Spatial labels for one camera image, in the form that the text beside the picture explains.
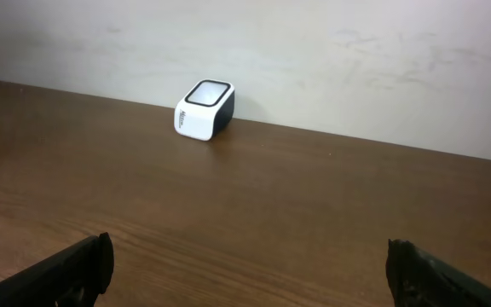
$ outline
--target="white device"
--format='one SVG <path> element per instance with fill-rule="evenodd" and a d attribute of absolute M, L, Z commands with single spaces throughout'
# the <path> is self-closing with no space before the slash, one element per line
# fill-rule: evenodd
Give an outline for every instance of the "white device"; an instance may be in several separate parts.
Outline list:
<path fill-rule="evenodd" d="M 233 114 L 234 86 L 202 80 L 177 103 L 174 127 L 181 135 L 208 141 L 227 126 Z"/>

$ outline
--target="wooden surface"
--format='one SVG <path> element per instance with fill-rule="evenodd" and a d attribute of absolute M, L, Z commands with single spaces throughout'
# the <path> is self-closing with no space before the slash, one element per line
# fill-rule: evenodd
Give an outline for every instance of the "wooden surface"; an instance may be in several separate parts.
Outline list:
<path fill-rule="evenodd" d="M 108 231 L 98 306 L 391 306 L 389 238 L 491 286 L 491 161 L 172 113 L 0 83 L 0 280 Z"/>

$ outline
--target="gray screen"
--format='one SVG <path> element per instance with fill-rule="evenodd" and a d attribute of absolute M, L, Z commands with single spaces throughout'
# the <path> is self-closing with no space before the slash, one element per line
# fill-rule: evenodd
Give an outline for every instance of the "gray screen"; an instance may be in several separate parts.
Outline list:
<path fill-rule="evenodd" d="M 188 97 L 188 101 L 211 106 L 219 99 L 227 88 L 228 85 L 226 84 L 204 81 L 196 88 L 196 90 L 194 90 L 193 94 Z"/>

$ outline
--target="white casing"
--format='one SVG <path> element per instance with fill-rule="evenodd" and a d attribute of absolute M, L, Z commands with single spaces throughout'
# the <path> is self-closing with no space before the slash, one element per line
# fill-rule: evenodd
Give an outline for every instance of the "white casing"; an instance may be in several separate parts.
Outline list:
<path fill-rule="evenodd" d="M 223 94 L 215 106 L 208 107 L 194 104 L 186 101 L 186 98 L 204 81 L 216 81 L 229 84 L 230 87 Z M 214 134 L 214 124 L 217 112 L 228 101 L 228 98 L 234 93 L 234 86 L 229 82 L 218 81 L 214 79 L 199 81 L 180 101 L 177 103 L 174 112 L 174 127 L 177 133 L 183 136 L 189 136 L 202 141 L 209 141 Z M 183 121 L 180 120 L 181 113 L 185 112 Z"/>

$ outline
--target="wall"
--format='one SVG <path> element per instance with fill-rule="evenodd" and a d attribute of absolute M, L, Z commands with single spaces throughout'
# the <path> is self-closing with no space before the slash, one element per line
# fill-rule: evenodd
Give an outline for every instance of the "wall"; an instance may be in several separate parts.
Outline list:
<path fill-rule="evenodd" d="M 0 0 L 0 79 L 491 159 L 488 0 Z"/>

